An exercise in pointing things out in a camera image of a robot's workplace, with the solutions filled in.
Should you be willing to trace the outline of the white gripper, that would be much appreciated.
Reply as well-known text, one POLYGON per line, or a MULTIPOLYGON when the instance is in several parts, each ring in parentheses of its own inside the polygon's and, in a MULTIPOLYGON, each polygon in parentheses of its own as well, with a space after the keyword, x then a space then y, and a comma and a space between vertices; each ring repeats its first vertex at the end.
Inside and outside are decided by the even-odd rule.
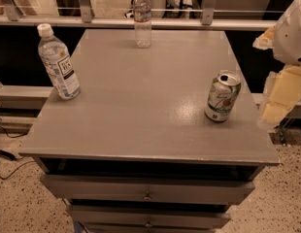
POLYGON ((294 0, 276 26, 269 27, 252 46, 258 50, 273 50, 277 60, 291 64, 285 65, 279 73, 271 72, 265 82, 257 126, 271 130, 301 100, 301 0, 294 0))

